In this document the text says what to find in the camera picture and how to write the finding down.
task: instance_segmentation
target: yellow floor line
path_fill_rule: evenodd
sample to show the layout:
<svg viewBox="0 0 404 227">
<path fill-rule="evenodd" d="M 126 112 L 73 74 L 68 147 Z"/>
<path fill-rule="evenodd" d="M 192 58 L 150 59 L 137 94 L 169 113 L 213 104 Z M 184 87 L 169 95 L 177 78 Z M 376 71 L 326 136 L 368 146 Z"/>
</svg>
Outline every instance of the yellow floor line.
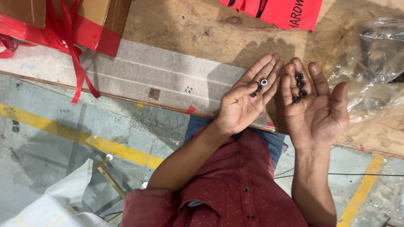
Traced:
<svg viewBox="0 0 404 227">
<path fill-rule="evenodd" d="M 98 137 L 90 133 L 80 132 L 79 136 L 76 137 L 75 128 L 66 126 L 58 122 L 54 122 L 47 118 L 43 118 L 41 116 L 3 103 L 0 103 L 0 116 L 10 118 L 22 124 L 32 126 L 34 128 L 58 135 L 60 137 L 81 143 L 83 145 L 97 148 L 102 152 L 110 153 L 114 156 L 118 156 L 126 160 L 136 162 L 140 165 L 148 166 L 150 168 L 157 168 L 157 166 L 159 166 L 160 163 L 163 161 L 162 158 L 149 155 L 147 153 L 138 151 L 119 143 L 109 141 L 105 138 Z"/>
<path fill-rule="evenodd" d="M 368 169 L 366 170 L 367 174 L 378 174 L 383 167 L 384 156 L 376 154 L 370 163 Z M 337 227 L 348 227 L 353 221 L 356 213 L 358 212 L 359 207 L 365 201 L 366 196 L 368 195 L 370 189 L 372 188 L 377 176 L 367 176 L 365 175 L 362 178 L 362 181 L 359 184 L 358 189 L 356 190 L 354 196 L 351 201 L 348 203 L 344 213 L 342 213 L 339 222 L 337 223 Z"/>
</svg>

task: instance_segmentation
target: stain on wood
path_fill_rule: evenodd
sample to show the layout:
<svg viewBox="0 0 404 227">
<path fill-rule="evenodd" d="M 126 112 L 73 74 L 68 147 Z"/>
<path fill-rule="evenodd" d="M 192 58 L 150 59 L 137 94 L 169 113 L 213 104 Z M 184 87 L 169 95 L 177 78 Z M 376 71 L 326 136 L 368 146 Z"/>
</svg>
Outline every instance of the stain on wood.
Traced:
<svg viewBox="0 0 404 227">
<path fill-rule="evenodd" d="M 148 96 L 149 96 L 149 98 L 152 98 L 152 99 L 158 101 L 158 99 L 160 98 L 160 90 L 155 89 L 155 88 L 150 88 Z"/>
</svg>

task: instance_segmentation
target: maroon shirt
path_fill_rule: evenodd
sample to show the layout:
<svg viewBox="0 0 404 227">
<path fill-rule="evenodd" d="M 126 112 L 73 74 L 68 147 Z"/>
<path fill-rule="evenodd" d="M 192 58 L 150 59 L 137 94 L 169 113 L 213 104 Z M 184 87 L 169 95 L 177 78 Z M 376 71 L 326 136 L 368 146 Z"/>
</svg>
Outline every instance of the maroon shirt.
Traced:
<svg viewBox="0 0 404 227">
<path fill-rule="evenodd" d="M 307 227 L 293 200 L 275 183 L 273 170 L 266 145 L 247 129 L 237 141 L 227 139 L 180 191 L 131 191 L 120 226 Z M 203 203 L 190 206 L 195 200 Z"/>
</svg>

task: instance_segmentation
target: jeans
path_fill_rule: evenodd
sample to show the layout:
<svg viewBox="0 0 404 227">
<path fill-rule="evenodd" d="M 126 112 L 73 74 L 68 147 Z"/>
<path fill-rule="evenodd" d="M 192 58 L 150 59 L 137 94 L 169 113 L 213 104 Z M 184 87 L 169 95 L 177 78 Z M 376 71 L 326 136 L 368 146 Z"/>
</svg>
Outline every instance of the jeans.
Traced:
<svg viewBox="0 0 404 227">
<path fill-rule="evenodd" d="M 208 118 L 203 118 L 203 117 L 197 117 L 191 115 L 189 118 L 189 124 L 188 124 L 188 129 L 187 132 L 185 133 L 185 143 L 189 141 L 189 139 L 198 131 L 198 129 L 202 128 L 203 126 L 211 123 L 213 120 L 208 119 Z M 253 132 L 257 133 L 259 137 L 264 141 L 266 144 L 269 153 L 271 154 L 272 161 L 274 163 L 274 170 L 276 168 L 276 165 L 278 164 L 282 148 L 283 148 L 283 141 L 285 140 L 285 135 L 284 134 L 279 134 L 275 132 L 267 132 L 255 128 L 249 128 Z M 245 129 L 238 133 L 234 134 L 231 137 L 237 141 L 244 133 Z"/>
</svg>

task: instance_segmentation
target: hand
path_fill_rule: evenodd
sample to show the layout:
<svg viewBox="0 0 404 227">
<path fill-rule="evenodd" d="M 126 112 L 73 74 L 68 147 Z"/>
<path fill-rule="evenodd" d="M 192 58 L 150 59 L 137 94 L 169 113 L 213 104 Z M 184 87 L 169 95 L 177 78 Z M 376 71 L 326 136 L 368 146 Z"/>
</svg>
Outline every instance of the hand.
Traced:
<svg viewBox="0 0 404 227">
<path fill-rule="evenodd" d="M 330 92 L 328 82 L 315 62 L 309 64 L 311 79 L 299 58 L 293 58 L 285 66 L 282 78 L 282 96 L 285 104 L 285 119 L 290 139 L 296 150 L 330 149 L 338 136 L 349 124 L 347 111 L 348 84 L 339 83 Z M 295 75 L 302 73 L 308 93 L 300 103 L 292 98 L 299 96 Z"/>
<path fill-rule="evenodd" d="M 215 122 L 225 133 L 237 134 L 247 128 L 274 96 L 284 66 L 284 62 L 279 59 L 278 53 L 265 54 L 223 95 Z M 258 88 L 257 82 L 264 78 L 268 83 L 262 86 L 256 97 L 250 97 Z"/>
</svg>

